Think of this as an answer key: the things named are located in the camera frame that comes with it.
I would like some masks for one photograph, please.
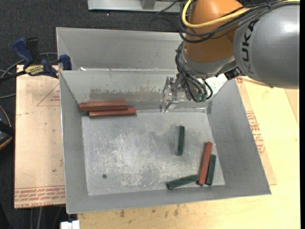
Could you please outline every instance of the gray metal plate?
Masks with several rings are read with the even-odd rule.
[[[206,113],[151,112],[81,120],[89,195],[167,189],[168,181],[199,174],[204,144],[214,142]],[[185,143],[183,155],[176,156],[180,125],[186,128]],[[217,155],[216,146],[212,153]],[[224,185],[218,159],[213,185]]]

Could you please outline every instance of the cardboard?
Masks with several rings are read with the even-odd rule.
[[[248,91],[247,91],[246,82],[250,81],[249,79],[250,78],[248,78],[248,77],[237,77],[236,82],[237,82],[237,85],[238,85],[240,95],[241,95],[242,100],[243,100],[243,104],[244,104],[244,108],[246,110],[246,114],[248,116],[248,120],[249,120],[249,124],[250,124],[251,131],[252,131],[252,134],[253,134],[253,138],[255,140],[256,147],[257,147],[258,153],[260,155],[265,174],[267,176],[268,184],[269,185],[276,185],[277,181],[276,181],[276,177],[275,177],[275,174],[273,172],[273,169],[272,169],[272,166],[271,166],[271,163],[270,163],[270,159],[269,159],[269,156],[268,156],[268,153],[267,153],[266,146],[264,144],[264,137],[263,137],[262,132],[260,130],[259,123],[257,122],[254,110],[253,110],[252,105],[251,105],[250,96],[249,96]]]
[[[16,80],[15,208],[65,203],[59,80]]]

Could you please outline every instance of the blue clamp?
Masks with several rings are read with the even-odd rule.
[[[34,58],[39,58],[38,55],[36,55],[39,54],[39,50],[37,44],[35,44],[34,47],[34,49],[27,48],[25,37],[21,37],[13,44],[15,53],[26,62],[23,66],[25,73],[31,76],[48,75],[54,78],[58,78],[58,70],[52,67],[53,63],[59,63],[59,70],[72,69],[70,58],[66,54],[61,55],[58,60],[52,61],[51,63],[48,63],[45,59],[41,60],[41,62],[35,62]]]

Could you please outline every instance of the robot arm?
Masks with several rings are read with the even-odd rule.
[[[188,0],[180,14],[179,74],[166,82],[162,111],[179,102],[179,93],[191,102],[210,99],[205,80],[223,73],[227,79],[245,74],[269,86],[297,88],[299,12],[300,0],[249,7],[236,0]]]

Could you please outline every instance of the wooden block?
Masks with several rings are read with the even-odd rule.
[[[135,108],[128,108],[127,110],[117,111],[89,111],[89,117],[107,117],[107,116],[122,116],[122,115],[135,115],[137,110]]]
[[[113,110],[127,110],[126,102],[112,102],[112,103],[81,103],[78,105],[79,111],[113,111]]]
[[[216,155],[211,155],[208,174],[205,180],[206,185],[211,186],[213,184],[215,164],[216,164]]]
[[[178,153],[177,156],[181,156],[183,154],[183,147],[184,147],[184,126],[179,126],[179,140],[178,140]]]
[[[201,169],[199,173],[199,181],[198,181],[198,184],[200,186],[203,186],[205,183],[206,174],[208,172],[210,158],[211,158],[212,147],[213,147],[213,143],[211,142],[207,142],[205,145],[205,152],[204,152],[204,157],[202,158]]]
[[[181,187],[186,184],[190,184],[192,182],[198,181],[198,176],[197,175],[190,175],[188,177],[182,177],[180,179],[170,181],[166,183],[168,189],[174,189],[176,187]]]

